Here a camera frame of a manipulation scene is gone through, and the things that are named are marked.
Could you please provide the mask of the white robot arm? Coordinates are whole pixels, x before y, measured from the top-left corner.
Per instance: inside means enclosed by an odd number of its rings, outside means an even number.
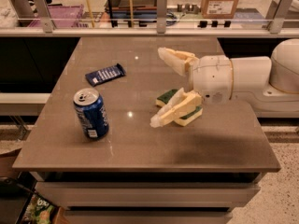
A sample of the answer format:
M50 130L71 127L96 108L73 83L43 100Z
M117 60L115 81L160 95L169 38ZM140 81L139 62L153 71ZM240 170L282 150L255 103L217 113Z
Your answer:
M186 126L203 113L204 105L231 100L248 102L259 117L297 117L299 113L299 40L280 42L272 54L228 58L159 48L159 57L181 76L190 89L168 91L156 99L161 109L150 119L153 128L171 122Z

